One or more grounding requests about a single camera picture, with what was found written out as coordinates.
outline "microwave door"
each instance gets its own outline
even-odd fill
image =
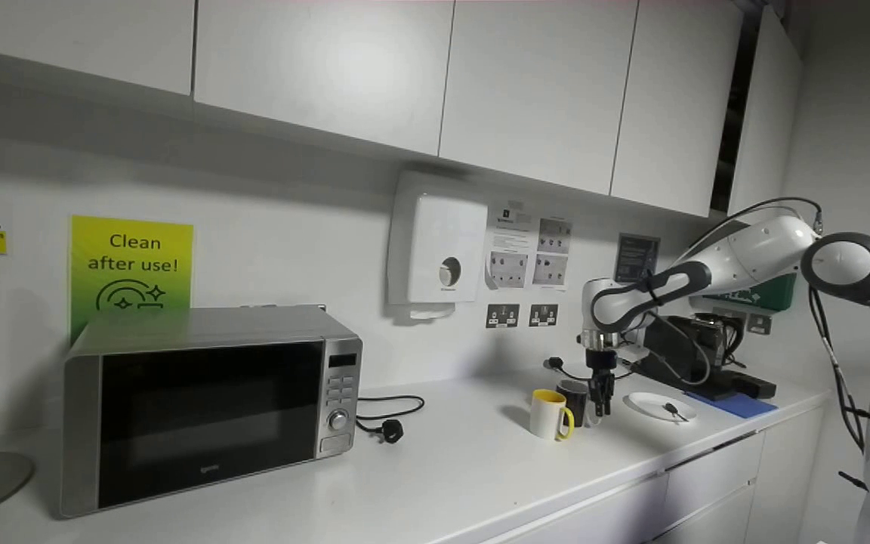
[[[106,358],[101,509],[314,460],[323,346]]]

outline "white countertop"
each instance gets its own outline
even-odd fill
[[[529,391],[557,375],[468,379],[399,386],[427,397],[404,418],[399,445],[358,437],[335,460],[298,464],[226,485],[199,486],[78,519],[50,519],[57,465],[41,455],[39,474],[0,504],[0,544],[411,544],[484,540],[486,526],[519,526],[581,496],[700,455],[751,429],[803,414],[825,397],[780,385],[775,410],[740,422],[640,375],[620,382],[614,418],[577,429],[571,443],[529,437]],[[649,422],[623,397],[649,391],[694,407],[693,426]]]

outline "microwave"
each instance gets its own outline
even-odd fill
[[[96,314],[64,366],[57,518],[350,451],[359,359],[323,310]]]

